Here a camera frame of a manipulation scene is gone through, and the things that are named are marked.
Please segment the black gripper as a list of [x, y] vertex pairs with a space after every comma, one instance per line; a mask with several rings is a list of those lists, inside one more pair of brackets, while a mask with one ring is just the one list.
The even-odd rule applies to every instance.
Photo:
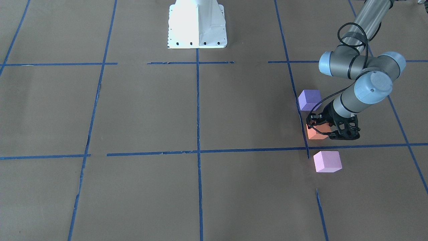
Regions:
[[317, 126], [313, 126], [310, 128], [310, 125], [307, 125], [307, 131], [309, 134], [320, 134], [321, 133], [330, 133], [331, 127], [336, 126], [338, 119], [338, 113], [334, 108], [334, 101], [327, 104], [321, 114], [309, 113], [306, 118], [307, 124], [317, 124]]

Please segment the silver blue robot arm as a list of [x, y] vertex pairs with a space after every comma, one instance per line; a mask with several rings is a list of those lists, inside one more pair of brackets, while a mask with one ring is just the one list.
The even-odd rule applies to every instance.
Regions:
[[371, 57], [368, 48], [393, 5], [393, 0], [366, 0], [355, 20], [338, 29], [340, 43], [335, 51], [322, 54], [319, 71], [353, 80], [353, 84], [332, 94], [335, 99], [320, 114], [308, 114], [309, 129], [333, 140], [359, 139], [357, 114], [390, 95], [393, 82], [405, 70], [406, 60], [397, 52]]

